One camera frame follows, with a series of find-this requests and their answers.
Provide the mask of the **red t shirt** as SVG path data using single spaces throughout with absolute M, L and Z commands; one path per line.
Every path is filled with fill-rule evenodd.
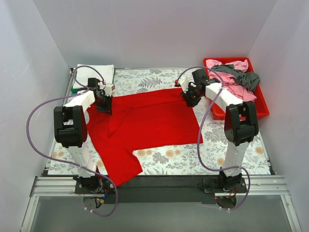
M 196 116 L 179 88 L 114 97 L 112 114 L 95 105 L 87 112 L 91 142 L 116 186 L 142 172 L 133 151 L 199 141 Z

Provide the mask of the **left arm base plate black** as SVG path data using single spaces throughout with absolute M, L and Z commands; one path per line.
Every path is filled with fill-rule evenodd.
M 75 191 L 76 194 L 103 194 L 111 193 L 115 194 L 115 188 L 113 184 L 107 179 L 100 179 L 97 182 L 92 181 L 89 183 L 83 183 L 77 178 L 73 178 L 76 181 Z

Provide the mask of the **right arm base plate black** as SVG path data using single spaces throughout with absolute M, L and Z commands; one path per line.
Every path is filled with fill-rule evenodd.
M 244 178 L 241 178 L 234 183 L 221 183 L 216 176 L 206 176 L 205 178 L 202 178 L 199 187 L 205 193 L 230 193 L 231 191 L 245 193 L 247 191 Z

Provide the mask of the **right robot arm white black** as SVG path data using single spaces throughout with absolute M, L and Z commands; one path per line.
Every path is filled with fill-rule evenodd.
M 228 141 L 224 163 L 217 169 L 218 175 L 204 179 L 202 186 L 209 192 L 229 192 L 245 185 L 242 180 L 242 173 L 246 172 L 242 166 L 244 155 L 259 132 L 256 106 L 253 101 L 243 101 L 231 94 L 218 72 L 200 66 L 194 69 L 192 81 L 179 76 L 175 86 L 181 87 L 181 96 L 188 107 L 195 107 L 205 96 L 211 100 L 205 115 L 214 104 L 225 112 L 224 133 Z

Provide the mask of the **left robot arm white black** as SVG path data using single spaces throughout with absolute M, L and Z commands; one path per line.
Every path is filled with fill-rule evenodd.
M 85 144 L 88 131 L 84 114 L 93 104 L 97 111 L 112 114 L 114 84 L 101 85 L 97 78 L 89 78 L 87 87 L 89 90 L 81 91 L 69 103 L 54 108 L 54 132 L 55 140 L 67 149 L 79 168 L 75 180 L 88 191 L 98 193 L 103 182 Z

